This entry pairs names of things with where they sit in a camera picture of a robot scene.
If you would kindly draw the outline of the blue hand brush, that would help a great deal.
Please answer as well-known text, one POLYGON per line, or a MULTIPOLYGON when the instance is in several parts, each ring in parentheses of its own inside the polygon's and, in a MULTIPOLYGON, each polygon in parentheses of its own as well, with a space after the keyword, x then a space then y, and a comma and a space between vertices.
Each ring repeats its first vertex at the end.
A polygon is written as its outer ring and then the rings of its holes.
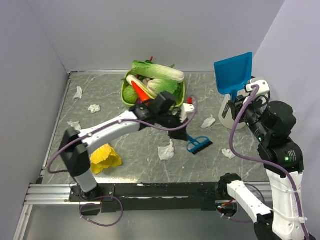
POLYGON ((186 149, 189 153, 193 155, 201 152, 207 147, 211 146, 213 142, 206 136, 192 137, 191 135, 187 136, 188 143, 186 149))

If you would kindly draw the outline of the blue dustpan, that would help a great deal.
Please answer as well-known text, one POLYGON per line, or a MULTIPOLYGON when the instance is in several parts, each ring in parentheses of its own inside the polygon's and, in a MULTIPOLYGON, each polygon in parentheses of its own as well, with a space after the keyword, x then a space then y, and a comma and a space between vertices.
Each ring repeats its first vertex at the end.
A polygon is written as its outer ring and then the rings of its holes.
POLYGON ((235 101, 238 92, 252 78, 253 53, 247 52, 213 64, 217 90, 235 101))

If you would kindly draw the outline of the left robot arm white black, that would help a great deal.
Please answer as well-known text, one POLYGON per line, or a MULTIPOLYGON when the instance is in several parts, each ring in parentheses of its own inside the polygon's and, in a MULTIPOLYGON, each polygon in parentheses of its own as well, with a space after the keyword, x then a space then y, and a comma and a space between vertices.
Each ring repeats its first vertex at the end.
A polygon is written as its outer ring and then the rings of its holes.
POLYGON ((176 107, 175 100, 171 93, 164 91, 155 99, 136 104, 109 121, 82 131, 65 131, 58 154, 78 184, 82 198, 93 201, 102 195, 91 172, 90 156, 103 145, 156 125, 167 131, 170 138, 187 141, 187 111, 184 106, 176 107))

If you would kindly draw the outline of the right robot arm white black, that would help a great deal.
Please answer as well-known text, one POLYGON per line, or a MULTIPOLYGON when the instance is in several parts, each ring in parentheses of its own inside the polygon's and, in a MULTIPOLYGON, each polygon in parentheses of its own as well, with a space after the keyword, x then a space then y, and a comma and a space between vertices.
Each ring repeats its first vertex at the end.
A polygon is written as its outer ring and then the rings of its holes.
POLYGON ((282 102, 263 103, 251 96, 229 100, 234 125, 229 148, 244 160, 263 163, 269 178, 272 207, 254 196, 235 173, 227 173, 218 182, 223 199, 235 199, 254 223, 259 240, 313 240, 306 227, 302 207, 304 158, 301 148, 290 138, 297 120, 293 108, 282 102), (258 140, 259 158, 243 156, 234 149, 233 139, 238 123, 245 123, 258 140))

